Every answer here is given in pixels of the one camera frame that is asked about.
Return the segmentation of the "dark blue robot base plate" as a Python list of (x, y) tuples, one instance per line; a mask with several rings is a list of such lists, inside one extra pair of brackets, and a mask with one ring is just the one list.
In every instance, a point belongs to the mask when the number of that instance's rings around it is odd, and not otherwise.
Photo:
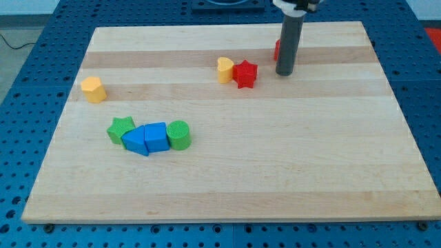
[(234, 12), (234, 11), (263, 11), (264, 0), (192, 0), (192, 12)]

